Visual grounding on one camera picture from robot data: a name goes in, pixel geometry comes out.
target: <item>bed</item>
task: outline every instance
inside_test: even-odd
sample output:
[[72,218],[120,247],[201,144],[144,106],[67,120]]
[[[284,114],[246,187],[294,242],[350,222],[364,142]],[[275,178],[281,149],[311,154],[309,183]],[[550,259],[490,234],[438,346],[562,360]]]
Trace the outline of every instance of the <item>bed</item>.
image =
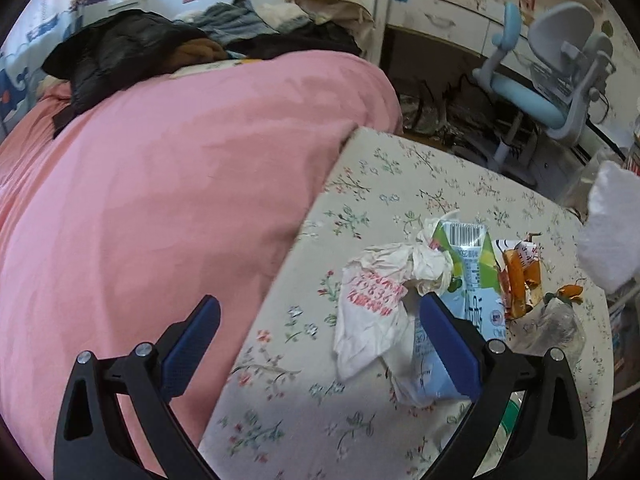
[[47,90],[0,146],[0,413],[47,479],[78,352],[124,354],[213,294],[222,325],[172,403],[199,442],[342,144],[401,120],[383,73],[337,52],[146,80],[51,140],[69,94]]

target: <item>table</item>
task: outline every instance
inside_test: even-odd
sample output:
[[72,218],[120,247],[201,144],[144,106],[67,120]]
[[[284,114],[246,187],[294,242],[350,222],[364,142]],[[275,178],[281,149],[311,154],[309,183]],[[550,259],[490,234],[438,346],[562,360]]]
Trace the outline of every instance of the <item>table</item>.
[[[419,479],[440,436],[468,402],[424,409],[396,401],[376,361],[336,378],[332,352],[343,265],[367,246],[409,239],[427,217],[459,208],[493,238],[540,237],[545,290],[583,278],[580,227],[568,211],[484,168],[410,140],[361,128],[351,137],[304,222],[242,347],[200,444],[224,479]],[[587,336],[575,369],[598,466],[611,408],[613,362],[603,292],[585,280],[576,305]],[[524,320],[519,320],[520,328]],[[517,327],[510,336],[517,337]]]

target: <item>pile of clothes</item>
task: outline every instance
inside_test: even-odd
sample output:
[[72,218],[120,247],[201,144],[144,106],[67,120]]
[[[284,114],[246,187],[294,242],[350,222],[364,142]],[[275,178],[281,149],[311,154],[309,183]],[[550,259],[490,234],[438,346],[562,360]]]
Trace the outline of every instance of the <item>pile of clothes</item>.
[[299,50],[359,56],[372,29],[360,0],[286,0],[257,9],[234,0],[173,21],[125,10],[83,28],[43,63],[44,72],[71,85],[69,106],[54,117],[54,138],[73,118],[149,77],[228,57],[273,59]]

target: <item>metal screw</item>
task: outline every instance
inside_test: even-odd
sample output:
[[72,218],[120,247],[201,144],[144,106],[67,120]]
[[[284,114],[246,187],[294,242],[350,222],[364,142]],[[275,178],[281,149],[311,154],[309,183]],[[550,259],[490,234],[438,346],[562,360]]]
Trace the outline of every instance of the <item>metal screw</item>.
[[494,354],[502,354],[506,350],[506,346],[499,339],[491,339],[489,341],[489,350]]
[[564,359],[564,352],[559,348],[552,348],[549,355],[554,361],[562,361]]
[[91,359],[91,352],[85,350],[84,352],[80,352],[78,354],[78,362],[83,365],[87,362],[89,362],[89,359]]
[[140,343],[138,346],[136,346],[136,355],[138,357],[146,357],[151,354],[152,350],[153,346],[151,345],[151,343]]

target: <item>blue gripper pad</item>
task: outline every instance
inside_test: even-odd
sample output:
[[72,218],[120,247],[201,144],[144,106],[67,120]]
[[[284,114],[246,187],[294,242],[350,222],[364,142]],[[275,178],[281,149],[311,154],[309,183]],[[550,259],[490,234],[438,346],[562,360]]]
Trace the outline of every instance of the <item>blue gripper pad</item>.
[[187,389],[219,326],[220,304],[209,298],[162,361],[160,394],[164,402],[180,397]]
[[447,317],[451,314],[443,308],[446,306],[437,296],[427,294],[420,300],[420,323],[456,390],[475,402],[482,392],[480,365]]

